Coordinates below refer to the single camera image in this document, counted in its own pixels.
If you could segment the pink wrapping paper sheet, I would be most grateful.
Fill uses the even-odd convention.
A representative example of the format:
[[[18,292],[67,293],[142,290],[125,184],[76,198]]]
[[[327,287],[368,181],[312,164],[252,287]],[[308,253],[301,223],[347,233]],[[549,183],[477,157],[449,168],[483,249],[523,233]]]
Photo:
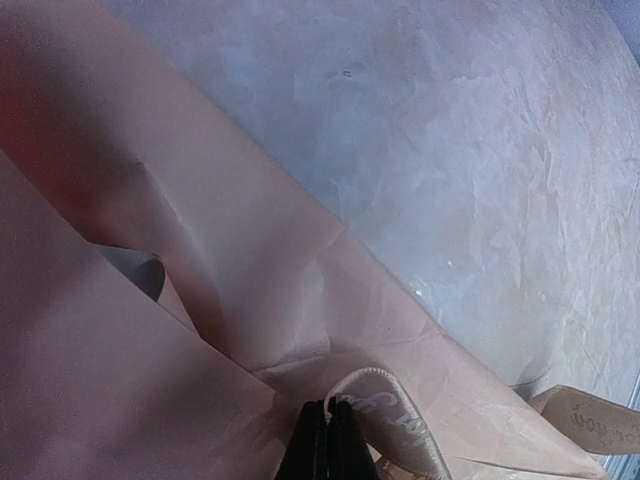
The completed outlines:
[[[270,479],[392,373],[457,479],[604,471],[91,1],[1,5],[1,475]]]

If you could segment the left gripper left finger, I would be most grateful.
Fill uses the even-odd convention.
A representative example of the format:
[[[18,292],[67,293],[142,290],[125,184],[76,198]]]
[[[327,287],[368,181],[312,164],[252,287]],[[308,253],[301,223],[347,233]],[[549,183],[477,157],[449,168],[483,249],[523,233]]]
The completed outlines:
[[[322,401],[306,402],[297,418],[275,480],[328,478],[328,427]]]

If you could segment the tan ribbon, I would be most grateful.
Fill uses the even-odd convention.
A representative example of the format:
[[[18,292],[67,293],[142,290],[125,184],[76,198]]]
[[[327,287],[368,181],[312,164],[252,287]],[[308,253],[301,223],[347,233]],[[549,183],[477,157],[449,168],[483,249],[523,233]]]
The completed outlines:
[[[382,479],[452,477],[426,420],[392,373],[377,367],[349,373],[324,399],[327,421],[337,417],[330,403],[341,401],[360,415],[365,440],[381,454],[376,465]],[[564,385],[534,396],[529,405],[586,452],[639,453],[635,410]]]

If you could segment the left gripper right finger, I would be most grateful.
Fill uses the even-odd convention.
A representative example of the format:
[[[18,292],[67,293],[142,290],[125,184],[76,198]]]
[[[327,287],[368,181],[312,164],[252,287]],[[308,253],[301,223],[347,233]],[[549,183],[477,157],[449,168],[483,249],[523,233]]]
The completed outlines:
[[[352,406],[331,399],[327,462],[330,480],[377,480],[378,474]]]

